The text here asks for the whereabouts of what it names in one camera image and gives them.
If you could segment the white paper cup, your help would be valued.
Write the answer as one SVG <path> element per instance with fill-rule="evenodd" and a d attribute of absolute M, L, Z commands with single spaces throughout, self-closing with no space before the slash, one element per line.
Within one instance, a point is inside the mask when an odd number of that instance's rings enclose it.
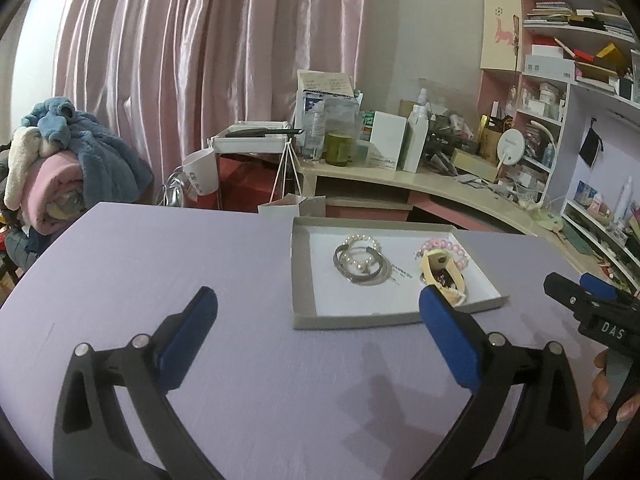
<path fill-rule="evenodd" d="M 213 148 L 202 148 L 186 156 L 182 170 L 198 196 L 216 193 L 219 188 L 217 159 Z"/>

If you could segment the grey cardboard tray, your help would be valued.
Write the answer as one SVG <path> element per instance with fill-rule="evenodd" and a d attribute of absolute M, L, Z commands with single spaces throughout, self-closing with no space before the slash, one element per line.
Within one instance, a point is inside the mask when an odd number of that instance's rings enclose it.
<path fill-rule="evenodd" d="M 464 313 L 503 307 L 508 295 L 450 226 L 296 218 L 292 227 L 293 327 L 356 330 L 420 321 L 424 252 L 454 257 L 466 284 Z"/>

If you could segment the white paper shopping bag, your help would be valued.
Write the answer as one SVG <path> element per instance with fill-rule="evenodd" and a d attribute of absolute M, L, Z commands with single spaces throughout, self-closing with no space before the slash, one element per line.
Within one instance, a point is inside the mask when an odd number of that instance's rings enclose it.
<path fill-rule="evenodd" d="M 269 200 L 258 206 L 258 214 L 279 219 L 323 218 L 326 215 L 324 196 L 303 196 L 297 167 L 298 157 L 293 142 L 288 140 L 279 160 Z"/>

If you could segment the white lotion bottle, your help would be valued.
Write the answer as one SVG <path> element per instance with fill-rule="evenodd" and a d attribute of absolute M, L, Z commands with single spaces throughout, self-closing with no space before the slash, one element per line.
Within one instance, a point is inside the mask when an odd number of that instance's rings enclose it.
<path fill-rule="evenodd" d="M 402 149 L 401 169 L 415 174 L 418 171 L 430 120 L 426 106 L 416 104 L 409 115 L 405 135 L 405 146 Z"/>

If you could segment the round white mirror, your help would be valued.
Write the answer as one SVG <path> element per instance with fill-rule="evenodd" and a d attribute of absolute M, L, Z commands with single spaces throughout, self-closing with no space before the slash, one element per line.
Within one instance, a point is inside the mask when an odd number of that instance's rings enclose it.
<path fill-rule="evenodd" d="M 524 156 L 526 149 L 525 138 L 520 130 L 510 128 L 506 130 L 497 144 L 498 162 L 502 166 L 514 166 Z"/>

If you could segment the pink white bookshelf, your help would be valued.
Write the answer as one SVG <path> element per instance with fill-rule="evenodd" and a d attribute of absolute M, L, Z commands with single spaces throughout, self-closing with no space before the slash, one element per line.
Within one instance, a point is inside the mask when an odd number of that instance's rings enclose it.
<path fill-rule="evenodd" d="M 477 107 L 485 138 L 526 140 L 514 202 L 578 255 L 639 288 L 639 39 L 615 0 L 484 0 Z"/>

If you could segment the pink folded blanket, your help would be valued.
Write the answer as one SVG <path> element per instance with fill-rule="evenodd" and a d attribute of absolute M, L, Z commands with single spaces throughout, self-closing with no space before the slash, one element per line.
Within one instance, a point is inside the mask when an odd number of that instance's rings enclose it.
<path fill-rule="evenodd" d="M 66 229 L 86 211 L 77 156 L 47 141 L 37 127 L 17 128 L 9 147 L 3 203 L 39 235 Z"/>

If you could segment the clear plastic water bottle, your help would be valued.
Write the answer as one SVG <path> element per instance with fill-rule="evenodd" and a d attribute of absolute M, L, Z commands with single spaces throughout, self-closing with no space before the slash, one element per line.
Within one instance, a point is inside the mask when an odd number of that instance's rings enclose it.
<path fill-rule="evenodd" d="M 308 113 L 306 150 L 311 160 L 319 160 L 323 153 L 326 135 L 326 103 L 319 101 Z"/>

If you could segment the black hair straightener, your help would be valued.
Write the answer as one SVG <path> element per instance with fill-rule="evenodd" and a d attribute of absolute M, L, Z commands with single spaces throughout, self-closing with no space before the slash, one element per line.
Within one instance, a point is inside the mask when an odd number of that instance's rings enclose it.
<path fill-rule="evenodd" d="M 249 128 L 240 130 L 231 130 L 226 134 L 229 139 L 259 139 L 266 136 L 298 136 L 303 132 L 302 129 L 268 129 L 268 128 Z"/>

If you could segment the green glass jar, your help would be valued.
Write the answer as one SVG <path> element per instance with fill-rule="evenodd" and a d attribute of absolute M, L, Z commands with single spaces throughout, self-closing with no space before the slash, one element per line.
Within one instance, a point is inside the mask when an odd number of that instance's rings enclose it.
<path fill-rule="evenodd" d="M 328 165 L 345 167 L 352 156 L 352 136 L 328 132 L 324 138 L 324 160 Z"/>

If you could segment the curved beige desk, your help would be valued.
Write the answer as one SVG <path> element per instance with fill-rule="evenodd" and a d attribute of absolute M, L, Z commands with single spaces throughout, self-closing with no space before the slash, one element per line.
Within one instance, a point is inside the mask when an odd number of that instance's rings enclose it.
<path fill-rule="evenodd" d="M 568 222 L 547 209 L 528 210 L 500 196 L 491 186 L 478 188 L 455 177 L 434 172 L 390 171 L 380 168 L 337 167 L 301 162 L 297 167 L 305 197 L 323 196 L 333 218 L 405 221 L 420 210 L 431 222 L 459 229 L 538 236 L 556 246 L 580 273 L 589 272 L 639 290 L 639 270 L 631 256 L 616 259 L 584 255 L 570 244 L 562 229 Z"/>

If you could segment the pink satin curtain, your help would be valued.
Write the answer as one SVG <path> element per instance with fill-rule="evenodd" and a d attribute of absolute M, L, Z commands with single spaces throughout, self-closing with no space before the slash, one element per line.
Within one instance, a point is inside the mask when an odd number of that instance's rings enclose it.
<path fill-rule="evenodd" d="M 367 0 L 70 0 L 54 91 L 166 179 L 240 120 L 289 120 L 300 70 L 361 70 Z"/>

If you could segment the blue fleece blanket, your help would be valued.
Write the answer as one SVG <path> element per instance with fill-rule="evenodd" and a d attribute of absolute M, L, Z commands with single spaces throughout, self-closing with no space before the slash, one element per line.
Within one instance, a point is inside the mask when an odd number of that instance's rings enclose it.
<path fill-rule="evenodd" d="M 43 139 L 76 155 L 88 208 L 101 202 L 135 203 L 154 181 L 150 166 L 133 148 L 62 96 L 35 105 L 21 125 L 36 127 Z"/>

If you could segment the white carton box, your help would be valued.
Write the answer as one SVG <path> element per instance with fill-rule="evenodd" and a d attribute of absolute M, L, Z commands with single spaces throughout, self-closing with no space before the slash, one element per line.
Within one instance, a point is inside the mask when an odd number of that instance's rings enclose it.
<path fill-rule="evenodd" d="M 404 142 L 405 117 L 375 112 L 370 133 L 369 164 L 395 171 Z"/>

